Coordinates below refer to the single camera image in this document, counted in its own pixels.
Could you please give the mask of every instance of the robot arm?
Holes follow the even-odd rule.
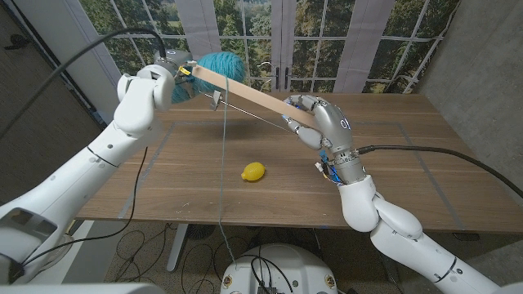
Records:
[[[114,121],[42,184],[0,207],[0,284],[27,283],[37,274],[47,255],[24,262],[56,246],[118,167],[158,139],[162,126],[154,111],[168,109],[174,87],[171,73],[159,65],[122,76]]]
[[[291,130],[310,148],[327,148],[344,185],[337,188],[347,224],[360,232],[371,232],[373,245],[383,254],[416,270],[444,293],[493,293],[499,286],[459,260],[422,231],[410,212],[389,203],[376,191],[352,145],[351,126],[343,112],[319,97],[290,96],[285,102],[311,111],[319,130],[301,126],[284,117]]]

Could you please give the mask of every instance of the table surface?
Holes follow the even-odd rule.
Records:
[[[284,99],[288,93],[273,93]],[[426,145],[473,156],[425,96],[321,94],[351,122],[356,147]],[[224,111],[209,109],[198,96],[159,114],[162,139],[149,147],[133,219],[216,224],[221,185]],[[284,126],[280,116],[231,95],[229,102]],[[314,163],[318,151],[297,136],[232,108],[227,109],[221,222],[348,228],[336,185]],[[78,214],[81,219],[114,220],[130,215],[132,191],[143,153],[123,164]],[[244,167],[266,166],[257,182],[243,181]],[[520,233],[523,213],[490,174],[446,154],[375,151],[361,156],[378,191],[412,212],[429,231]]]

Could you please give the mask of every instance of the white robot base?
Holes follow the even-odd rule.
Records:
[[[253,271],[266,292],[259,287]],[[336,294],[337,287],[333,272],[320,258],[303,248],[276,243],[245,252],[236,264],[229,265],[221,281],[221,294],[267,292]]]

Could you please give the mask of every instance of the lemon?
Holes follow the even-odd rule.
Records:
[[[258,180],[265,173],[265,167],[261,163],[249,163],[242,173],[244,180]]]

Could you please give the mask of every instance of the floor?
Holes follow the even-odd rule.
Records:
[[[105,281],[140,280],[155,283],[166,293],[219,293],[220,278],[231,263],[219,229],[214,227],[205,239],[188,238],[177,270],[169,273],[165,269],[175,232],[176,225],[132,223],[118,243]],[[311,229],[227,226],[225,232],[235,256],[247,251],[248,247],[277,242],[291,243],[318,256],[321,254],[334,273],[338,289],[345,293],[350,289],[359,294],[400,293],[388,274],[395,278],[404,293],[439,293],[431,283],[403,265],[388,259],[382,262],[369,234],[349,229],[316,229],[320,251]],[[429,235],[500,285],[523,279],[523,255],[514,254],[514,250],[523,252],[523,235]],[[213,255],[216,272],[212,266]]]
[[[221,278],[226,267],[231,263],[226,247],[221,245],[223,237],[220,230],[215,227],[212,235],[203,240],[188,238],[181,263],[175,272],[168,273],[165,269],[176,225],[172,226],[173,229],[167,227],[165,231],[167,240],[162,252],[162,232],[165,228],[164,223],[132,223],[127,228],[126,233],[128,234],[124,233],[117,246],[117,254],[114,256],[105,281],[126,282],[152,266],[141,276],[141,281],[155,283],[166,293],[219,293],[221,279],[217,277],[217,274]],[[260,243],[277,242],[295,244],[319,255],[318,245],[311,229],[248,228],[244,226],[226,226],[224,229],[236,256],[247,250],[247,243],[251,243],[251,247],[255,247]],[[333,271],[340,290],[347,292],[352,288],[357,293],[400,293],[396,286],[389,282],[378,251],[370,242],[369,234],[348,229],[317,229],[315,232],[324,262]],[[130,265],[129,258],[140,247],[144,236],[145,241],[153,239],[144,245],[134,257],[133,260],[137,267]],[[212,266],[212,254],[216,254],[217,274]],[[201,280],[204,278],[208,281],[202,283]]]

